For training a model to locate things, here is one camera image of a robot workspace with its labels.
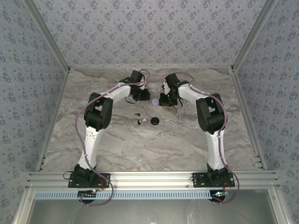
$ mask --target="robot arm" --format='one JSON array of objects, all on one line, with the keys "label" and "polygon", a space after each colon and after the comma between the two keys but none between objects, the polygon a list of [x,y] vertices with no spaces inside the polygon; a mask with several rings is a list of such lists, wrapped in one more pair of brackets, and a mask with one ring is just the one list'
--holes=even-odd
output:
[{"label": "robot arm", "polygon": [[[131,87],[128,85],[120,87],[111,92],[106,98],[101,98],[99,102],[89,105],[84,113],[86,124],[85,148],[87,159],[93,168],[96,166],[96,149],[99,146],[100,139],[105,129],[108,127],[111,121],[112,107],[122,98],[128,97],[130,95],[130,90]],[[92,93],[89,101],[107,92],[103,92],[101,94]],[[96,106],[102,107],[101,111],[95,109]],[[78,164],[83,169],[89,169],[89,166],[85,160],[84,152],[82,152]]]},{"label": "robot arm", "polygon": [[[90,165],[96,167],[96,152],[100,145],[100,139],[109,126],[112,116],[112,107],[122,98],[133,96],[134,100],[149,100],[150,92],[145,89],[146,82],[142,85],[124,85],[139,83],[145,80],[142,73],[133,71],[130,77],[127,77],[121,81],[112,89],[103,92],[101,94],[92,93],[89,98],[89,102],[99,97],[100,95],[107,94],[105,97],[101,97],[99,100],[94,101],[85,110],[84,120],[86,125],[85,136],[85,149],[86,157]],[[82,188],[86,186],[92,186],[95,182],[96,174],[90,170],[85,160],[85,154],[82,152],[78,164],[75,166],[73,174],[70,176],[69,187],[70,188]]]},{"label": "robot arm", "polygon": [[[220,159],[219,155],[219,139],[218,139],[218,130],[221,128],[224,122],[224,114],[222,108],[216,105],[213,99],[210,99],[207,96],[196,93],[190,89],[189,84],[184,84],[178,88],[178,95],[182,99],[186,99],[191,102],[197,108],[198,121],[201,129],[206,134],[209,159],[208,165],[213,170],[222,169],[224,165]],[[213,112],[209,111],[208,107],[215,109]],[[221,141],[221,154],[224,155],[223,147],[223,134],[224,130],[220,132],[220,141]]]},{"label": "robot arm", "polygon": [[[220,132],[220,137],[218,138],[218,132],[224,123],[224,112],[220,104],[200,90],[197,92],[201,92],[201,94],[193,91],[192,89],[196,88],[192,86],[191,89],[187,81],[179,81],[175,73],[165,78],[162,88],[164,89],[164,93],[160,94],[159,104],[161,106],[177,105],[179,98],[190,101],[196,106],[199,126],[206,134],[209,153],[207,172],[192,174],[194,187],[206,187],[208,185],[218,187],[223,185],[224,182],[228,182],[231,186],[234,186],[232,174],[228,173],[225,168],[227,163],[224,158],[224,130]],[[218,93],[209,95],[218,98],[222,102]],[[225,165],[221,161],[219,143]]]}]

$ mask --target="marble surface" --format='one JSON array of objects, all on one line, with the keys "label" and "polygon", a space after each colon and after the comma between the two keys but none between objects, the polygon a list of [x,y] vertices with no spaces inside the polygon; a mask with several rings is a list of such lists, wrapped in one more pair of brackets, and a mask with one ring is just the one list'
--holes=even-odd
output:
[{"label": "marble surface", "polygon": [[[225,131],[225,157],[232,169],[255,169],[245,124],[231,77],[226,68],[209,69],[149,69],[148,88],[151,99],[159,98],[164,78],[175,71],[195,77],[193,85],[203,91],[221,95],[228,112]],[[88,102],[92,92],[107,91],[125,77],[131,69],[76,69],[67,79],[59,115],[48,145],[43,171],[73,170],[79,161],[82,146],[76,136],[74,119]],[[180,80],[189,77],[178,75]],[[97,151],[97,169],[105,171],[130,170],[206,170],[208,150],[206,137],[197,121],[196,108],[182,100],[183,107],[154,106],[150,101],[129,104],[124,99],[113,107],[112,120]],[[150,118],[158,117],[153,126]],[[144,118],[141,125],[137,120]],[[83,115],[78,121],[80,133],[85,135]]]}]

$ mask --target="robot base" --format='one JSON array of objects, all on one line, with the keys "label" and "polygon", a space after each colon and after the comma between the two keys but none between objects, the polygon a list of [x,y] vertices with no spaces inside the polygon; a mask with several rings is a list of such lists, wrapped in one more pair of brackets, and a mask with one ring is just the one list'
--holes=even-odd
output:
[{"label": "robot base", "polygon": [[[110,174],[102,174],[104,177],[110,180]],[[70,175],[69,188],[109,188],[109,183],[102,177],[96,175],[93,171],[83,169],[77,164],[74,172]]]},{"label": "robot base", "polygon": [[206,173],[192,173],[192,181],[195,188],[235,186],[234,176],[226,168],[213,170],[209,165]]}]

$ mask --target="purple disc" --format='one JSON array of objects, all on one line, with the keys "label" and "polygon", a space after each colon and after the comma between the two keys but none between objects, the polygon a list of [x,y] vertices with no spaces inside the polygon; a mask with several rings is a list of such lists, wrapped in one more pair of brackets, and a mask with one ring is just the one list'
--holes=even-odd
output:
[{"label": "purple disc", "polygon": [[152,99],[151,103],[152,103],[154,106],[158,106],[158,105],[159,105],[159,99],[154,98],[154,99]]}]

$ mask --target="patterned wallpaper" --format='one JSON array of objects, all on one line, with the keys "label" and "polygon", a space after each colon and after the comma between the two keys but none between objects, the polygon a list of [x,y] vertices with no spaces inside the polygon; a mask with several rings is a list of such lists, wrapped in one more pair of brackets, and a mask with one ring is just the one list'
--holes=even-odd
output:
[{"label": "patterned wallpaper", "polygon": [[34,0],[69,66],[231,65],[264,0]]},{"label": "patterned wallpaper", "polygon": [[0,1],[0,223],[36,168],[64,72],[21,0]]},{"label": "patterned wallpaper", "polygon": [[268,169],[299,223],[299,2],[279,0],[238,75]]}]

